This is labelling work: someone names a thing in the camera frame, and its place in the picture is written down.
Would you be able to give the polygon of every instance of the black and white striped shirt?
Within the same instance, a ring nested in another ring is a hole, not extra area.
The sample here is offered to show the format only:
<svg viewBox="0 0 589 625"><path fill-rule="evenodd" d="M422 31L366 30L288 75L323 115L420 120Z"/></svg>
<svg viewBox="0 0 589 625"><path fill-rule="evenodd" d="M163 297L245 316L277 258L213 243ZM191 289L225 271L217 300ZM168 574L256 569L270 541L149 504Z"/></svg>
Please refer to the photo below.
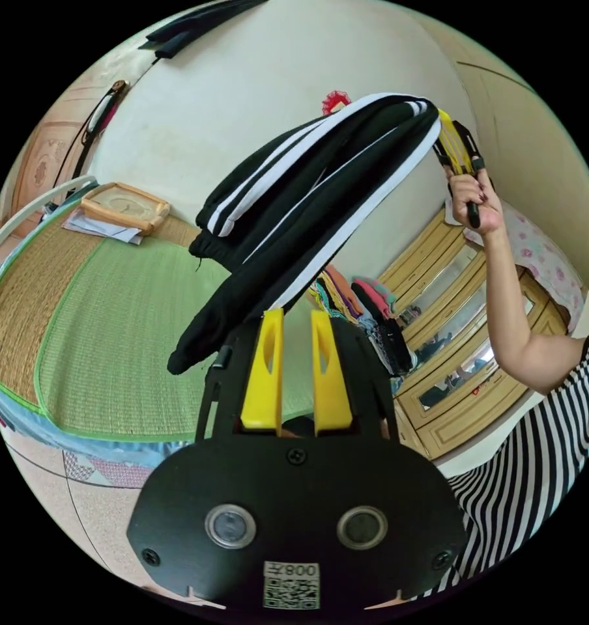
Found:
<svg viewBox="0 0 589 625"><path fill-rule="evenodd" d="M449 480L468 543L422 597L460 584L511 555L553 514L589 457L589 338L564 383L517 424L485 464Z"/></svg>

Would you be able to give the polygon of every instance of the floor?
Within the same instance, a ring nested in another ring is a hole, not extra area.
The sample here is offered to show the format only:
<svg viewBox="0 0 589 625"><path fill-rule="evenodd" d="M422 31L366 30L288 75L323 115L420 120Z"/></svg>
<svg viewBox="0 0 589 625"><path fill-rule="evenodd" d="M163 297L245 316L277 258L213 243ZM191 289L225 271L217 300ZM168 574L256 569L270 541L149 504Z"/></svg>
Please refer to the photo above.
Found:
<svg viewBox="0 0 589 625"><path fill-rule="evenodd" d="M0 264L19 244L0 247ZM93 560L137 586L180 600L158 587L134 555L124 534L149 470L78 456L23 437L0 423L8 451L41 505ZM210 605L197 598L195 605Z"/></svg>

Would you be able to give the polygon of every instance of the wooden picture frame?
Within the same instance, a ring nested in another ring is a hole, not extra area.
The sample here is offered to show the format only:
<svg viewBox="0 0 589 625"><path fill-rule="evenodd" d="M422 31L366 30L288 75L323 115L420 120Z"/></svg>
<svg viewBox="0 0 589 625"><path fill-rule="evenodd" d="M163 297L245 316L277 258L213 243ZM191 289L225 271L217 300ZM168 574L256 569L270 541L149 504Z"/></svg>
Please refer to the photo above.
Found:
<svg viewBox="0 0 589 625"><path fill-rule="evenodd" d="M119 213L97 201L98 196L111 189L119 189L137 195L143 201L151 203L153 206L153 216L150 219L138 219L132 215ZM84 211L84 214L91 219L126 228L137 228L141 231L140 234L142 236L148 236L162 225L164 219L169 214L171 205L155 195L136 189L128 184L108 182L86 193L81 199L80 208Z"/></svg>

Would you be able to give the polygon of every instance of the label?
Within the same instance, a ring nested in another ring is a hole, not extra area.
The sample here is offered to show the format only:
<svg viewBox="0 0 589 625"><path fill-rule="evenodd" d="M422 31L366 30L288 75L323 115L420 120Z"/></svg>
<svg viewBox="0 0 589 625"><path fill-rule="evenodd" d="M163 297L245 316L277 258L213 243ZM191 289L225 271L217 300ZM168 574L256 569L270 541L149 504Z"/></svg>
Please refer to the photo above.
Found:
<svg viewBox="0 0 589 625"><path fill-rule="evenodd" d="M263 605L277 610L318 610L321 605L319 565L265 562Z"/></svg>

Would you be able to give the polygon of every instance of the hand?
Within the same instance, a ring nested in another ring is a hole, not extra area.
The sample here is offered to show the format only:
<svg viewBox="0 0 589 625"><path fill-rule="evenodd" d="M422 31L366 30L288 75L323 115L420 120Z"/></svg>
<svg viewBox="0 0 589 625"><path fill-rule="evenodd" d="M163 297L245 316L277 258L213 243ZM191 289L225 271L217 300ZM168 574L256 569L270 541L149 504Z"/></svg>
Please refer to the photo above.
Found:
<svg viewBox="0 0 589 625"><path fill-rule="evenodd" d="M469 174L456 176L450 167L445 167L444 170L451 187L453 217L456 221L482 236L504 229L501 200L492 188L490 176L485 169L477 172L477 180ZM478 206L481 222L479 228L473 228L468 222L468 202L474 202Z"/></svg>

